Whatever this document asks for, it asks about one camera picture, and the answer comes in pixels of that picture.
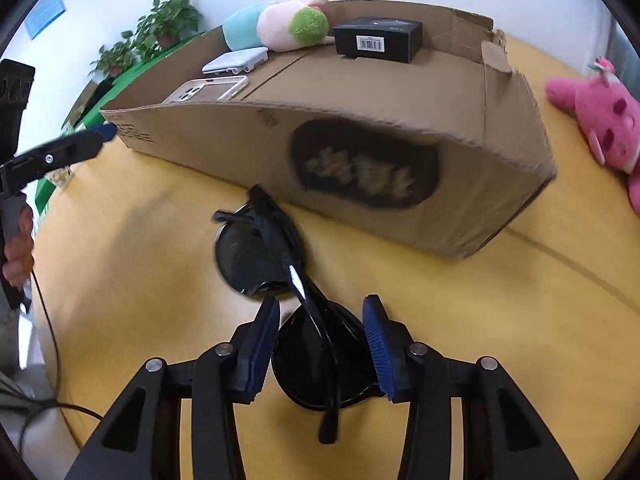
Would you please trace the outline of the person left hand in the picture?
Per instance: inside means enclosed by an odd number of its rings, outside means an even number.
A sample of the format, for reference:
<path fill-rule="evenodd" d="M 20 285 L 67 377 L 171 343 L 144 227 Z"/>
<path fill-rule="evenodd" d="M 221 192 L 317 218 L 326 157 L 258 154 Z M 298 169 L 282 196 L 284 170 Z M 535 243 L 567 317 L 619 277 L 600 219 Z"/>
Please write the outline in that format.
<path fill-rule="evenodd" d="M 21 288 L 25 284 L 34 268 L 33 227 L 32 208 L 26 205 L 18 218 L 17 234 L 10 238 L 4 246 L 6 263 L 2 266 L 2 274 L 8 283 L 15 288 Z"/>

